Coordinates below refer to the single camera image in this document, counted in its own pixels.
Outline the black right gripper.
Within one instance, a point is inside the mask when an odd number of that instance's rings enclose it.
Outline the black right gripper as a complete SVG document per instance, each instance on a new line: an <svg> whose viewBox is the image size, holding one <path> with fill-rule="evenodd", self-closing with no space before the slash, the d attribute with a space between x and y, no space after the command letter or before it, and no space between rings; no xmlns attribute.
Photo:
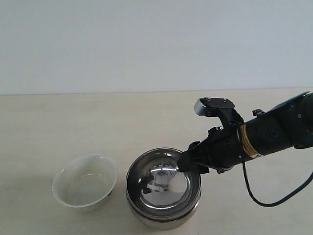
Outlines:
<svg viewBox="0 0 313 235"><path fill-rule="evenodd" d="M196 163L179 159L180 172L209 173L209 168L225 172L245 157L237 128L211 128L205 140L189 145L188 152L195 153Z"/></svg>

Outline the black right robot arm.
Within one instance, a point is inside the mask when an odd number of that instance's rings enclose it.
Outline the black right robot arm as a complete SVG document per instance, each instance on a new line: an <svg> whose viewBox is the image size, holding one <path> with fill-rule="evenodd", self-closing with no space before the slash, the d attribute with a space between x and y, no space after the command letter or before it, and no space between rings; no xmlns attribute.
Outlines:
<svg viewBox="0 0 313 235"><path fill-rule="evenodd" d="M208 130L203 141L190 144L181 153L181 172L205 174L215 169L230 170L242 161L273 154L287 148L310 148L313 145L313 95L304 92L271 110L253 110L254 118L244 121L226 98L204 97L194 105L197 115L218 117L221 127Z"/></svg>

